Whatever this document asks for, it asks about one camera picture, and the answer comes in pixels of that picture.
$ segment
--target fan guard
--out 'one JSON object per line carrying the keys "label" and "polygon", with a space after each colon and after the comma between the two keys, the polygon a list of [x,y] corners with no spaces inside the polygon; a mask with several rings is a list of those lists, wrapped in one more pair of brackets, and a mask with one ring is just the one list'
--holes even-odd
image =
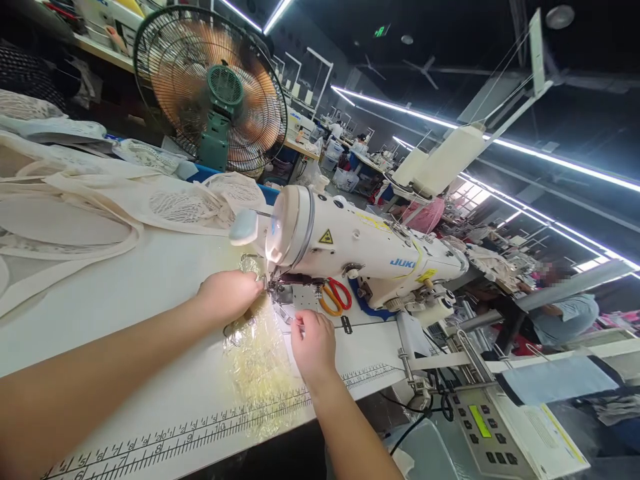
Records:
{"label": "fan guard", "polygon": [[160,125],[168,120],[174,140],[194,157],[213,108],[211,95],[238,102],[227,133],[228,171],[253,176],[282,148],[287,108],[280,82],[248,34],[218,14],[188,5],[152,13],[136,35],[133,68],[152,116]]}

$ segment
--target fluorescent light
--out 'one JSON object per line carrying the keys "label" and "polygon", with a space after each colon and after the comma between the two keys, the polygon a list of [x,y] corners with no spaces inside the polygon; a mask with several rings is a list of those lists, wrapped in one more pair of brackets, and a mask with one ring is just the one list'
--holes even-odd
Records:
{"label": "fluorescent light", "polygon": [[262,28],[260,28],[256,23],[252,22],[248,16],[246,16],[244,13],[242,13],[240,10],[238,10],[236,7],[234,7],[231,2],[229,2],[228,0],[220,0],[222,3],[224,3],[226,6],[228,6],[231,10],[233,10],[240,18],[242,18],[242,20],[244,20],[245,22],[247,22],[248,24],[250,24],[250,26],[252,26],[253,28],[255,28],[256,30],[258,30],[258,32],[262,33]]}
{"label": "fluorescent light", "polygon": [[520,212],[514,213],[512,216],[510,216],[508,219],[505,220],[505,223],[509,223],[511,220],[516,218],[518,215],[520,215]]}
{"label": "fluorescent light", "polygon": [[404,140],[400,140],[398,137],[394,136],[393,139],[396,140],[396,142],[398,142],[400,145],[402,145],[407,150],[413,150],[415,148],[412,144],[407,143]]}
{"label": "fluorescent light", "polygon": [[275,12],[271,14],[271,18],[265,25],[265,35],[269,33],[269,31],[273,28],[275,23],[280,19],[280,17],[282,17],[282,14],[289,7],[292,1],[293,0],[282,0],[280,2],[280,5],[278,5],[278,7],[275,9]]}
{"label": "fluorescent light", "polygon": [[354,102],[352,102],[351,100],[349,100],[348,98],[346,98],[346,97],[345,97],[342,93],[340,93],[338,90],[336,90],[336,88],[335,88],[333,85],[331,86],[331,88],[333,89],[333,91],[334,91],[334,92],[336,92],[338,95],[340,95],[342,98],[344,98],[344,100],[348,101],[348,102],[349,102],[349,104],[350,104],[352,107],[355,107],[355,103],[354,103]]}
{"label": "fluorescent light", "polygon": [[500,223],[500,225],[498,225],[496,228],[500,229],[502,227],[504,227],[506,224],[508,224],[511,220],[513,220],[514,218],[516,218],[518,215],[520,215],[520,210],[518,210],[516,213],[514,213],[512,216],[510,216],[508,219],[504,220],[504,222]]}
{"label": "fluorescent light", "polygon": [[350,90],[344,90],[342,88],[338,88],[338,87],[334,87],[334,86],[331,86],[331,88],[336,90],[336,91],[340,91],[340,92],[342,92],[345,95],[348,95],[350,97],[356,97],[356,98],[358,98],[360,100],[365,100],[365,101],[368,101],[368,102],[371,102],[371,103],[375,103],[376,105],[381,105],[383,107],[390,108],[392,110],[400,111],[402,113],[407,113],[407,114],[412,115],[414,117],[418,117],[418,118],[420,118],[422,120],[427,120],[427,121],[430,121],[432,123],[437,123],[438,125],[442,125],[443,127],[453,128],[453,129],[458,128],[458,126],[453,124],[453,123],[449,123],[449,122],[446,122],[444,120],[437,119],[435,117],[430,117],[428,115],[425,115],[424,113],[416,112],[414,110],[409,110],[409,109],[406,109],[406,108],[401,107],[399,105],[394,105],[393,103],[389,103],[389,102],[385,102],[385,101],[382,101],[382,100],[378,100],[378,99],[375,99],[375,98],[372,98],[372,97],[368,97],[366,95],[360,95],[359,93],[352,92]]}
{"label": "fluorescent light", "polygon": [[[451,129],[456,129],[458,128],[460,125],[456,125],[452,122],[448,122],[448,121],[444,121],[444,120],[440,120],[437,119],[435,117],[431,117],[429,115],[425,115],[424,113],[418,113],[414,110],[409,110],[403,107],[400,107],[399,105],[394,105],[392,103],[389,102],[385,102],[382,100],[378,100],[372,97],[367,97],[366,95],[360,95],[359,93],[356,92],[352,92],[350,90],[344,90],[344,89],[340,89],[340,91],[346,95],[350,95],[352,97],[357,97],[360,98],[362,100],[366,100],[368,102],[372,102],[375,103],[376,105],[380,105],[382,107],[386,107],[386,108],[390,108],[396,111],[400,111],[400,112],[404,112],[404,113],[408,113],[409,115],[412,115],[414,117],[418,117],[421,118],[422,120],[426,120],[426,121],[430,121],[432,123],[436,123],[438,125],[442,125],[443,127],[447,127],[447,128],[451,128]],[[491,138],[489,135],[483,135],[482,138],[484,138],[484,140],[487,140],[489,138]],[[600,180],[604,180],[607,181],[609,183],[613,183],[614,185],[618,185],[620,187],[624,187],[624,188],[628,188],[630,190],[634,190],[636,192],[640,192],[640,185],[637,185],[635,183],[626,181],[626,180],[622,180],[620,178],[617,177],[612,177],[611,175],[607,175],[606,173],[602,173],[602,172],[598,172],[596,170],[591,170],[588,169],[586,167],[582,167],[580,165],[576,165],[575,163],[571,163],[568,162],[566,160],[562,160],[559,159],[557,157],[553,157],[551,155],[547,155],[545,153],[542,152],[538,152],[536,150],[532,150],[526,147],[522,147],[520,145],[516,145],[515,143],[512,142],[508,142],[506,140],[502,140],[502,139],[496,139],[494,140],[494,143],[498,144],[498,145],[502,145],[503,147],[506,148],[510,148],[512,150],[517,150],[521,153],[526,153],[527,155],[532,155],[534,157],[540,158],[542,160],[546,160],[546,161],[550,161],[552,163],[555,163],[556,165],[561,165],[563,167],[572,169],[572,170],[576,170],[580,173],[584,173],[586,175],[589,175],[591,177],[600,179]]]}
{"label": "fluorescent light", "polygon": [[[484,189],[484,190],[488,191],[488,192],[489,192],[493,197],[497,198],[498,200],[502,201],[503,203],[506,203],[506,204],[507,204],[508,206],[510,206],[511,208],[518,210],[518,212],[516,212],[516,214],[512,215],[512,216],[511,216],[510,218],[508,218],[506,221],[502,222],[502,224],[500,224],[500,227],[502,227],[504,224],[506,224],[506,223],[507,223],[507,222],[509,222],[510,220],[513,220],[513,219],[514,219],[516,216],[518,216],[520,213],[524,213],[526,216],[528,216],[528,217],[530,217],[530,218],[532,218],[532,219],[536,220],[538,223],[541,223],[542,225],[546,225],[546,226],[548,226],[548,227],[549,227],[551,230],[553,230],[554,232],[558,233],[559,235],[562,235],[564,238],[566,238],[566,239],[568,239],[568,240],[571,240],[571,241],[572,241],[572,242],[574,242],[576,245],[580,245],[582,248],[584,248],[584,249],[586,249],[586,250],[589,250],[590,252],[592,252],[592,253],[596,254],[596,256],[598,256],[598,257],[602,257],[602,256],[603,256],[603,253],[602,253],[602,252],[598,252],[598,251],[594,250],[593,248],[589,247],[588,245],[585,245],[584,243],[582,243],[582,242],[580,242],[580,241],[576,240],[575,238],[571,237],[570,235],[566,234],[566,233],[565,233],[565,232],[563,232],[562,230],[558,230],[558,228],[556,228],[556,227],[560,227],[560,228],[562,228],[562,229],[564,229],[564,230],[567,230],[568,232],[570,232],[570,233],[572,233],[572,234],[576,235],[577,237],[580,237],[580,238],[582,238],[583,240],[585,240],[585,241],[589,242],[590,244],[595,245],[596,247],[600,248],[601,250],[603,250],[603,251],[604,251],[604,256],[606,256],[606,257],[608,257],[608,258],[610,258],[610,259],[620,259],[620,260],[623,260],[624,262],[626,262],[626,263],[630,264],[630,266],[632,266],[635,270],[640,270],[640,265],[638,265],[638,264],[636,264],[636,263],[632,262],[632,261],[631,261],[631,260],[629,260],[629,259],[624,258],[623,256],[619,255],[618,253],[616,253],[616,252],[614,252],[614,251],[610,250],[610,248],[608,248],[608,247],[606,247],[606,246],[604,246],[604,245],[601,245],[600,243],[596,242],[595,240],[592,240],[592,239],[588,238],[586,235],[583,235],[582,233],[580,233],[580,232],[578,232],[578,231],[576,231],[576,230],[573,230],[573,229],[569,228],[568,226],[566,226],[566,225],[564,225],[564,224],[562,224],[562,223],[560,223],[560,222],[558,222],[558,221],[556,221],[556,220],[552,219],[551,217],[548,217],[548,216],[544,215],[542,212],[538,212],[538,210],[532,209],[531,207],[528,207],[528,206],[524,205],[522,202],[520,202],[520,201],[518,201],[518,200],[516,200],[516,199],[514,199],[514,198],[511,198],[510,196],[505,195],[504,193],[502,193],[502,192],[500,192],[500,191],[498,191],[498,190],[496,190],[496,189],[494,189],[494,188],[492,188],[492,187],[490,187],[490,186],[488,186],[488,185],[486,185],[486,184],[482,183],[480,180],[477,180],[477,179],[473,178],[473,177],[472,177],[472,176],[470,176],[469,174],[464,173],[464,172],[460,172],[460,175],[458,175],[458,177],[460,177],[460,178],[462,178],[462,179],[464,179],[464,180],[468,180],[468,181],[470,181],[470,182],[475,183],[475,184],[476,184],[476,185],[478,185],[480,188],[482,188],[482,189]],[[508,199],[510,199],[510,200],[513,200],[514,202],[516,202],[516,203],[518,203],[518,204],[522,205],[522,206],[523,206],[523,208],[521,209],[521,208],[516,207],[515,205],[510,204],[508,201],[504,200],[504,199],[503,199],[503,198],[501,198],[499,195],[502,195],[502,196],[504,196],[504,197],[506,197],[506,198],[508,198]],[[538,218],[534,217],[533,215],[531,215],[531,214],[529,214],[528,212],[526,212],[524,209],[530,210],[530,211],[534,212],[536,215],[540,215],[542,218],[545,218],[546,220],[548,220],[549,222],[551,222],[551,224],[552,224],[552,225],[550,225],[550,224],[548,224],[548,223],[546,223],[546,222],[543,222],[542,220],[540,220],[540,219],[538,219]],[[632,275],[633,275],[634,277],[636,277],[636,278],[640,279],[640,275],[638,275],[638,274],[634,274],[634,273],[632,273]]]}
{"label": "fluorescent light", "polygon": [[562,165],[563,167],[570,168],[572,170],[576,170],[580,173],[584,173],[589,175],[590,177],[594,177],[600,180],[607,181],[609,183],[613,183],[614,185],[618,185],[620,187],[628,188],[630,190],[634,190],[636,192],[640,192],[640,185],[636,185],[632,182],[628,182],[626,180],[622,180],[616,177],[612,177],[611,175],[607,175],[606,173],[598,172],[596,170],[591,170],[585,167],[581,167],[580,165],[576,165],[575,163],[568,162],[566,160],[561,160],[557,157],[552,157],[551,155],[546,155],[544,153],[537,152],[535,150],[528,149],[526,147],[521,147],[520,145],[516,145],[514,143],[496,139],[494,143],[498,145],[502,145],[503,147],[510,148],[512,150],[517,150],[522,153],[526,153],[528,155],[532,155],[534,157],[538,157],[542,160],[550,161],[555,163],[556,165]]}

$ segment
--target hand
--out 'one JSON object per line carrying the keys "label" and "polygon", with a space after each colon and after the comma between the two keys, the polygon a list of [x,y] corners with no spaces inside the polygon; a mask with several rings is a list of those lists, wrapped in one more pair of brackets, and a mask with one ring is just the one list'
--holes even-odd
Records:
{"label": "hand", "polygon": [[533,292],[533,289],[524,282],[518,282],[517,287],[521,292],[524,292],[524,293]]}
{"label": "hand", "polygon": [[335,329],[322,313],[312,310],[296,312],[291,323],[291,349],[298,370],[312,394],[327,381],[339,379],[335,369]]}
{"label": "hand", "polygon": [[200,284],[193,298],[204,315],[220,328],[240,318],[262,293],[262,281],[254,272],[230,270],[214,273]]}

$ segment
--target ruler markings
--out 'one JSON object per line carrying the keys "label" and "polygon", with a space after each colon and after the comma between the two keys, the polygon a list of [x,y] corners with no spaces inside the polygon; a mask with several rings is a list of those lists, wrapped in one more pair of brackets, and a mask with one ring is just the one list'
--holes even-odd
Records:
{"label": "ruler markings", "polygon": [[[342,380],[347,388],[352,389],[380,378],[392,371],[398,370],[386,364],[376,364],[364,369],[358,369],[342,375]],[[100,480],[117,480],[130,471],[137,471],[162,462],[166,459],[181,455],[186,451],[208,445],[231,435],[253,428],[265,420],[280,417],[294,412],[300,408],[311,405],[311,398],[306,388],[299,388],[287,393],[274,396],[266,402],[248,403],[236,406],[222,412],[201,417],[196,420],[188,420],[184,424],[169,427],[166,430],[152,434],[142,435],[133,440],[128,440],[125,452],[121,454],[125,442],[111,446],[111,454],[107,456],[109,447],[82,453],[75,464],[75,456],[64,460],[58,468],[52,467],[41,480],[83,480],[87,472],[91,472],[90,479],[94,477]],[[165,448],[165,442],[176,440],[174,446]]]}

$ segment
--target blue shirt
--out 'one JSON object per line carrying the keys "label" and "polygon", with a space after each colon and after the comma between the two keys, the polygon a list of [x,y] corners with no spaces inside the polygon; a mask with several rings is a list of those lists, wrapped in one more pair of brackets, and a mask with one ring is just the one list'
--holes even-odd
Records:
{"label": "blue shirt", "polygon": [[599,308],[590,293],[574,295],[553,304],[562,317],[547,315],[542,309],[529,312],[535,332],[543,345],[561,345],[589,329],[598,318]]}

